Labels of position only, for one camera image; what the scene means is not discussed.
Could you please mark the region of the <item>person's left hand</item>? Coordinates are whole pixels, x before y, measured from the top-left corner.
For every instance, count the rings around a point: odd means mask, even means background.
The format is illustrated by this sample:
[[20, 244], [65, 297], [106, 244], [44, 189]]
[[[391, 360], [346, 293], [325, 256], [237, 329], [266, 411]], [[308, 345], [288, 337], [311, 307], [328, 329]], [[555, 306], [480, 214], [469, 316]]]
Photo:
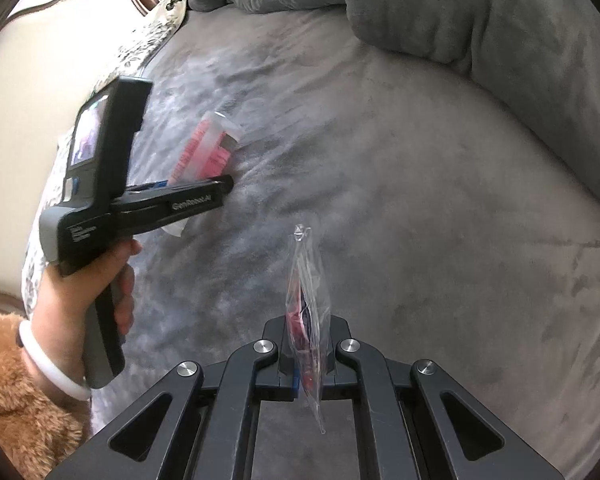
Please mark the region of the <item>person's left hand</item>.
[[58, 266], [46, 266], [33, 310], [32, 335], [54, 365], [77, 384], [84, 375], [86, 312], [108, 285], [120, 290], [114, 305], [119, 333], [129, 333], [133, 325], [135, 275], [129, 260], [141, 251], [140, 242], [130, 238], [69, 276], [61, 275]]

